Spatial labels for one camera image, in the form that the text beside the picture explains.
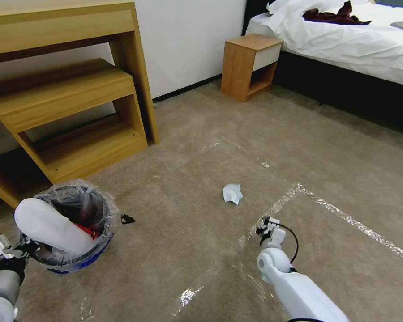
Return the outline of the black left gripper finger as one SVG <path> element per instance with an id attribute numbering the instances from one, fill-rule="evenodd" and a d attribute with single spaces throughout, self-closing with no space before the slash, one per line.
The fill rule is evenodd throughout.
<path id="1" fill-rule="evenodd" d="M 35 258 L 40 246 L 35 241 L 28 241 L 19 246 L 22 258 Z"/>

